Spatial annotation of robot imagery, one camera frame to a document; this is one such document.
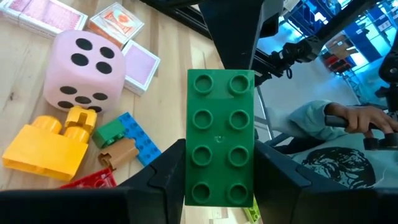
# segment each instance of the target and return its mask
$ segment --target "brown lego piece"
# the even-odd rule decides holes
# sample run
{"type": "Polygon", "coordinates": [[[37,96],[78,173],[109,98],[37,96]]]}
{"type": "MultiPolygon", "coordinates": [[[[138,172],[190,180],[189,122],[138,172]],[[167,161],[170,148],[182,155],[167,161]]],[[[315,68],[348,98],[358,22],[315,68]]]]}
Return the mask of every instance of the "brown lego piece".
{"type": "Polygon", "coordinates": [[[138,154],[139,151],[136,149],[135,140],[122,138],[102,149],[98,155],[98,160],[101,165],[109,166],[112,170],[115,170],[135,158],[138,154]]]}

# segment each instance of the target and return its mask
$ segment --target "wooden table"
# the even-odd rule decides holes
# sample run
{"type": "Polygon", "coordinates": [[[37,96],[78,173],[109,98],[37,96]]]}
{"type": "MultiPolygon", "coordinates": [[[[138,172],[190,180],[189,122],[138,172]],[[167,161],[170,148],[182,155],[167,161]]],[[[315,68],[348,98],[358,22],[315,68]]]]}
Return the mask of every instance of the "wooden table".
{"type": "MultiPolygon", "coordinates": [[[[63,0],[89,17],[112,4],[113,0],[63,0]]],[[[101,126],[128,111],[139,122],[161,151],[185,137],[187,69],[221,68],[213,43],[155,11],[145,4],[123,1],[123,5],[145,22],[134,39],[161,58],[147,92],[141,97],[123,90],[118,108],[98,116],[101,126]]],[[[8,147],[23,125],[42,114],[62,122],[66,113],[47,104],[42,96],[45,69],[52,40],[45,39],[0,19],[0,147],[8,147]]],[[[92,142],[75,179],[102,169],[98,149],[92,142]]],[[[114,172],[121,183],[142,169],[134,159],[114,172]]],[[[39,175],[0,168],[0,189],[50,189],[65,182],[39,175]]],[[[241,209],[186,207],[182,223],[246,223],[241,209]]]]}

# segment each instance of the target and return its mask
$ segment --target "black dot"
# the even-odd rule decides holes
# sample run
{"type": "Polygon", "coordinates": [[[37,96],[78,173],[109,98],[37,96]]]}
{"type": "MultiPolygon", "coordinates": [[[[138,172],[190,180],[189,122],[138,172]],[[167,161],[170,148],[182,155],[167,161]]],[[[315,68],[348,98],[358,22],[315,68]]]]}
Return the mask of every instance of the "black dot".
{"type": "Polygon", "coordinates": [[[77,39],[76,40],[76,45],[79,48],[83,49],[83,50],[91,50],[91,49],[93,49],[93,44],[89,40],[84,39],[84,38],[77,39]]]}
{"type": "Polygon", "coordinates": [[[111,58],[114,57],[114,52],[110,48],[102,47],[102,48],[100,48],[99,51],[101,52],[101,55],[106,57],[106,58],[111,59],[111,58]]]}
{"type": "Polygon", "coordinates": [[[70,59],[75,65],[86,66],[88,65],[88,58],[82,54],[76,53],[73,54],[70,59]]]}
{"type": "Polygon", "coordinates": [[[70,109],[73,107],[73,104],[71,102],[67,102],[67,101],[59,101],[58,106],[65,108],[65,109],[70,109]]]}
{"type": "Polygon", "coordinates": [[[91,99],[85,96],[76,96],[75,101],[81,104],[89,104],[91,103],[91,99]]]}
{"type": "Polygon", "coordinates": [[[106,99],[108,99],[108,96],[105,95],[104,93],[94,93],[93,97],[94,97],[94,99],[97,99],[97,100],[106,100],[106,99]]]}
{"type": "Polygon", "coordinates": [[[95,66],[97,70],[103,74],[109,74],[112,72],[112,67],[106,62],[98,62],[95,66]]]}
{"type": "Polygon", "coordinates": [[[102,111],[102,108],[100,108],[99,106],[89,106],[88,109],[93,109],[97,113],[102,111]]]}
{"type": "Polygon", "coordinates": [[[70,86],[63,86],[60,88],[60,91],[64,94],[68,94],[68,95],[73,95],[73,94],[77,93],[77,89],[75,89],[74,87],[70,87],[70,86]]]}

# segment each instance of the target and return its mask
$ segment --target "small green lego brick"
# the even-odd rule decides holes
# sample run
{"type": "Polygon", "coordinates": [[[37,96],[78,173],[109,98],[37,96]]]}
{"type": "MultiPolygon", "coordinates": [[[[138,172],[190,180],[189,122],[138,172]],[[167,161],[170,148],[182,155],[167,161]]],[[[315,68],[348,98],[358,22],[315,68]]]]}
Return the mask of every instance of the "small green lego brick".
{"type": "Polygon", "coordinates": [[[248,220],[250,223],[255,223],[257,222],[258,219],[260,219],[260,210],[257,205],[256,199],[253,201],[253,207],[251,208],[243,208],[248,220]]]}
{"type": "Polygon", "coordinates": [[[108,124],[97,128],[97,130],[95,130],[93,133],[92,139],[98,148],[103,149],[112,145],[123,137],[124,126],[118,119],[114,119],[108,124]]]}
{"type": "Polygon", "coordinates": [[[253,206],[254,71],[189,70],[185,204],[253,206]]]}

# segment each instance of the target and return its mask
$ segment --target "white floor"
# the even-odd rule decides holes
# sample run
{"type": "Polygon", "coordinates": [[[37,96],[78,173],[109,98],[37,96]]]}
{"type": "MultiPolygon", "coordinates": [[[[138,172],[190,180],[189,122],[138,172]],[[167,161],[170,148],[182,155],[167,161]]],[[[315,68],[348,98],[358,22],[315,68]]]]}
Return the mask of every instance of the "white floor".
{"type": "MultiPolygon", "coordinates": [[[[297,42],[297,33],[286,24],[273,37],[259,40],[258,48],[265,53],[280,51],[286,42],[297,42]]],[[[344,105],[358,104],[352,89],[340,77],[330,73],[319,59],[310,63],[296,63],[292,66],[293,79],[286,76],[274,77],[261,85],[261,92],[267,107],[293,111],[313,100],[331,100],[344,105]]],[[[259,98],[256,97],[255,115],[264,117],[259,98]]],[[[261,141],[269,140],[267,128],[256,123],[261,141]]]]}

